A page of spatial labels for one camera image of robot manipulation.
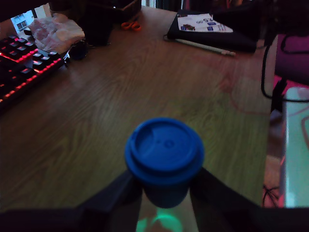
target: green light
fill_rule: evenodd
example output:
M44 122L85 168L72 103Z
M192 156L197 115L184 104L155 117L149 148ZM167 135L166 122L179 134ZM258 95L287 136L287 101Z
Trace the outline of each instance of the green light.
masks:
M159 211L157 213L158 216L152 220L151 225L153 225L155 221L159 220L165 229L173 232L183 232L183 226L176 217L169 214L159 214Z
M136 226L136 232L144 232L147 227L147 219L139 220Z

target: purple chair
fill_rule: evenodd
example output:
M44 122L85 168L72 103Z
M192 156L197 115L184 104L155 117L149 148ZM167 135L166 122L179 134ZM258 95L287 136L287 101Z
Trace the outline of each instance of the purple chair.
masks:
M277 59L275 74L282 79L273 90L271 110L277 109L282 112L283 91L290 80L309 86L309 36L291 36L286 40L285 35L278 35ZM308 51L307 54L294 54L295 52Z

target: paper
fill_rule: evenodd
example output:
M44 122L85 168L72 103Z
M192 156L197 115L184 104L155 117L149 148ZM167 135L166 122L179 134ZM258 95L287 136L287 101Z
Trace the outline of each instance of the paper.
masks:
M233 30L213 20L210 14L178 14L178 28L190 32L233 32Z

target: plastic bag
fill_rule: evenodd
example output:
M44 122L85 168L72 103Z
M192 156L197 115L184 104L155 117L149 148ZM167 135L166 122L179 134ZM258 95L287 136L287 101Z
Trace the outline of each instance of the plastic bag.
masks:
M54 17L35 18L29 28L37 47L47 52L64 53L69 50L72 44L84 38L83 30L63 14L54 14Z

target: wood grain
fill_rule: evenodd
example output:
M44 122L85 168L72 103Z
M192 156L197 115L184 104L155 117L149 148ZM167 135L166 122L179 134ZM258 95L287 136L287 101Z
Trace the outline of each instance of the wood grain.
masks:
M163 41L175 13L143 7L142 31L61 68L1 118L1 210L76 206L126 169L124 147L153 117L179 119L206 149L204 167L260 203L270 101L264 51L214 54ZM269 53L271 88L276 46Z

